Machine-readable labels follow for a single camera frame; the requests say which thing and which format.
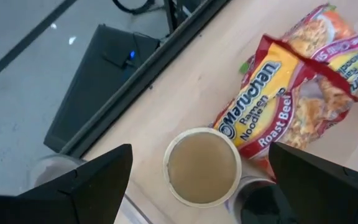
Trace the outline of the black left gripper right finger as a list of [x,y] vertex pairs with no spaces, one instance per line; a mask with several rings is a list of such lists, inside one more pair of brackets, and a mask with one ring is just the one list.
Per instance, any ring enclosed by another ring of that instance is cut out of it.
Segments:
[[301,223],[358,223],[358,171],[280,142],[268,157]]

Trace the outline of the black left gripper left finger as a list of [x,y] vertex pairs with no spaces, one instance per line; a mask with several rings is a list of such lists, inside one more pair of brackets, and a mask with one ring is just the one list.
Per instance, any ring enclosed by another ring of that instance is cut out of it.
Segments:
[[132,169],[130,144],[22,194],[0,195],[0,223],[113,223]]

